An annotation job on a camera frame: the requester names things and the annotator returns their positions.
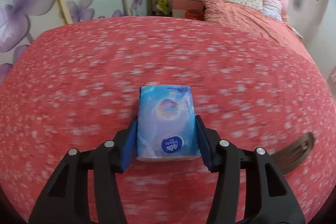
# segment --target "plush toy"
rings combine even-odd
[[[167,7],[167,5],[170,0],[156,0],[156,1],[157,1],[156,8],[159,11],[163,12],[165,15],[168,15],[170,13],[170,10]]]

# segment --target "tissue pack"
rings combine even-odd
[[[157,85],[139,91],[137,159],[192,160],[200,156],[191,88]]]

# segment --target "metal screw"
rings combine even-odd
[[[111,141],[111,140],[106,141],[106,142],[104,143],[104,145],[105,145],[105,147],[112,147],[112,146],[114,146],[114,141]]]
[[[68,151],[68,154],[69,154],[70,156],[74,156],[74,155],[77,154],[77,152],[78,152],[78,150],[77,150],[76,148],[71,148],[71,149]]]
[[[261,147],[258,147],[258,148],[257,148],[257,153],[258,153],[259,155],[264,155],[264,154],[266,153],[266,151],[265,151],[265,149],[263,149],[263,148],[261,148]]]
[[[227,140],[220,140],[219,145],[220,146],[224,146],[224,147],[228,147],[229,146],[229,142]]]

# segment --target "nightstand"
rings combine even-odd
[[[186,10],[194,9],[203,13],[202,0],[173,0],[173,17],[184,18]]]

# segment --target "red bedspread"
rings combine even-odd
[[[223,0],[203,0],[206,8],[204,19],[211,23],[253,33],[259,37],[290,48],[312,61],[305,46],[291,30],[288,22],[263,15],[260,11]]]
[[[313,151],[286,179],[307,220],[323,205],[336,183],[336,108],[313,62],[217,24],[125,17],[43,33],[1,85],[0,184],[18,212],[28,219],[68,149],[112,138],[136,115],[138,87],[158,84],[190,85],[196,114],[243,149],[273,153],[312,131]],[[217,174],[201,159],[134,161],[117,179],[130,224],[198,224]]]

